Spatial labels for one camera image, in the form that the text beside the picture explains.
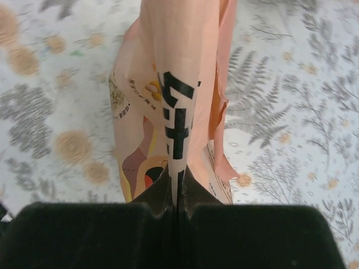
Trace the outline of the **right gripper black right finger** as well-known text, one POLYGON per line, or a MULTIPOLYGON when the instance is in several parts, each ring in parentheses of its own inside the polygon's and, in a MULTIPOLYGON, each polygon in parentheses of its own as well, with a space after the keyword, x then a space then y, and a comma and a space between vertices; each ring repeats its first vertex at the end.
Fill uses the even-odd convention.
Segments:
POLYGON ((313 207, 225 205, 189 170, 178 191, 178 268, 344 268, 313 207))

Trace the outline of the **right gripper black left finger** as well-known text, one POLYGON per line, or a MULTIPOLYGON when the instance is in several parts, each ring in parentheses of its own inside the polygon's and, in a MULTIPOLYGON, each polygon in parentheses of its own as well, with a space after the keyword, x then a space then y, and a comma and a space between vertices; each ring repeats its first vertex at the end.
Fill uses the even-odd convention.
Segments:
POLYGON ((175 268, 168 171, 130 203, 33 203, 1 237, 2 268, 175 268))

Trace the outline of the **pink cat litter bag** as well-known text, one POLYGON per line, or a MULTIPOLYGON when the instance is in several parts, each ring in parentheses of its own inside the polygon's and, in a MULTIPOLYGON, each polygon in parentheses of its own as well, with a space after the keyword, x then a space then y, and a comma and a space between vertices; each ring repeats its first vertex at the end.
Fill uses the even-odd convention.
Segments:
POLYGON ((236 1, 142 1, 109 76, 119 179, 126 202, 165 168, 232 203, 238 173, 223 148, 236 1))

